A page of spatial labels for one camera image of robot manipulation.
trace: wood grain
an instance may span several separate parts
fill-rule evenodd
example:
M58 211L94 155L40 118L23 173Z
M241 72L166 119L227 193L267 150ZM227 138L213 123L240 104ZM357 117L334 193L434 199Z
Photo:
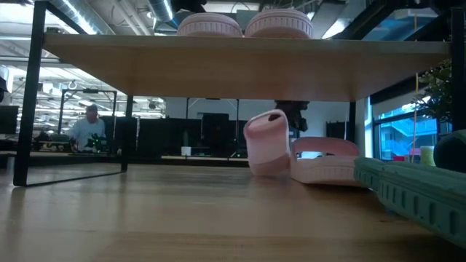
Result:
M355 101L427 70L449 44L47 34L45 49L128 95Z
M12 188L2 261L465 261L374 193L253 179L248 169L130 165L128 174Z

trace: white wall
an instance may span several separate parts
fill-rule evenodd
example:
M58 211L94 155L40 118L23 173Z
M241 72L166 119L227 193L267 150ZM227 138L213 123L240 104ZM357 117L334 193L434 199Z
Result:
M369 98L356 102L356 145L361 156L373 157L372 107Z
M191 105L196 98L191 98ZM186 98L166 98L166 114L170 118L185 118L186 115ZM229 100L236 106L236 100ZM273 100L240 100L240 120L249 120L265 111L275 107ZM366 134L364 132L364 121L367 118L367 110L364 100L358 101L356 108L356 139L360 147L361 154L366 151ZM301 136L318 136L325 137L326 122L345 122L348 120L350 112L350 104L348 102L311 102L306 111L302 111L301 115L307 120L308 130L301 132ZM198 113L224 113L229 114L230 120L236 119L236 108L227 100L206 100L199 99L189 109L188 117L196 119ZM309 154L306 157L314 157L316 154Z
M197 119L198 113L228 114L230 120L236 120L235 99L207 100L191 98L189 100L189 119ZM186 117L186 98L166 98L166 114L171 118ZM272 110L275 107L273 100L240 100L240 120L249 120L253 116Z

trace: shelf underside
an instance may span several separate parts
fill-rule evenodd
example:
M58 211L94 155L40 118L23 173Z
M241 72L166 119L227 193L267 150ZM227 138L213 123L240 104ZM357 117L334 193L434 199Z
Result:
M354 101L449 57L443 42L47 34L45 49L128 95Z

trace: computer monitor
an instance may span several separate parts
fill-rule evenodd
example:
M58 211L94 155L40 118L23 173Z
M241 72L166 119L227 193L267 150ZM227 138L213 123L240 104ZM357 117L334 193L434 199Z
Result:
M16 133L19 106L0 106L0 134Z

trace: man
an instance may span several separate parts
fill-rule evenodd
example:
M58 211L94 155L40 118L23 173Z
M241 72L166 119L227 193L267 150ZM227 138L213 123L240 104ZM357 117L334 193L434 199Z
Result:
M86 107L86 119L81 119L74 124L71 131L71 145L76 144L78 151L92 150L86 145L93 135L97 135L99 138L105 137L105 123L97 115L97 106L88 106Z

